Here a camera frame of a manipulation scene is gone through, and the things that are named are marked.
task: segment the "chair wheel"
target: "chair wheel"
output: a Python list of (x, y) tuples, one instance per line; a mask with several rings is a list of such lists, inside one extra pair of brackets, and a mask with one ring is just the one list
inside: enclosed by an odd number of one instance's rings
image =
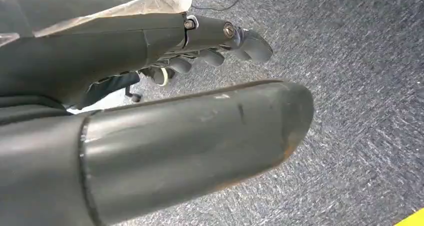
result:
[(142, 96), (139, 94), (132, 94), (131, 101), (138, 103), (142, 100)]

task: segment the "scuff mark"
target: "scuff mark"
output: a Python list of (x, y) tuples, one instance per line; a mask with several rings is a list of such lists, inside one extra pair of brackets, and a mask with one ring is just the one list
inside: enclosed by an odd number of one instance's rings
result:
[(238, 113), (240, 114), (240, 119), (241, 119), (241, 122), (245, 125), (246, 124), (246, 121), (245, 121), (245, 112), (244, 112), (244, 110), (243, 110), (243, 105), (242, 104), (237, 104), (237, 108), (238, 108)]
[(215, 99), (230, 99), (230, 96), (227, 94), (217, 95)]

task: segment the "chair caster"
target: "chair caster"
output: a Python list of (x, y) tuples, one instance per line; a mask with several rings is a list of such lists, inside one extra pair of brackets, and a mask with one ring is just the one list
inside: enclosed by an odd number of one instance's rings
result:
[(130, 86), (125, 87), (125, 96), (130, 97), (134, 103), (139, 103), (142, 100), (142, 95), (131, 93)]
[(139, 103), (142, 100), (142, 96), (139, 94), (132, 94), (131, 101), (134, 103)]

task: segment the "black seam line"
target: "black seam line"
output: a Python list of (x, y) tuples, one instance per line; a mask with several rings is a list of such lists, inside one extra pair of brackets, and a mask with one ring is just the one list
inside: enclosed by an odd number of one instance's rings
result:
[(90, 216), (91, 220), (94, 222), (94, 225), (105, 226), (105, 224), (100, 219), (99, 213), (97, 211), (97, 206), (94, 201), (91, 188), (89, 185), (89, 180), (87, 178), (88, 168), (85, 161), (86, 148), (84, 146), (84, 140), (85, 140), (85, 136), (87, 135), (87, 127), (89, 125), (89, 121), (90, 121), (90, 118), (89, 116), (87, 116), (84, 119), (82, 128), (80, 130), (80, 139), (79, 139), (79, 145), (78, 145), (79, 178), (81, 182), (82, 195), (85, 201), (88, 215)]

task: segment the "gray cylindrical tube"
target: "gray cylindrical tube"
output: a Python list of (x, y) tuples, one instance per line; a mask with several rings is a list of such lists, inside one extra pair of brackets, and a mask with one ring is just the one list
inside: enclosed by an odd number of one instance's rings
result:
[(92, 116), (87, 187), (111, 225), (277, 166), (306, 135), (311, 93), (264, 81)]

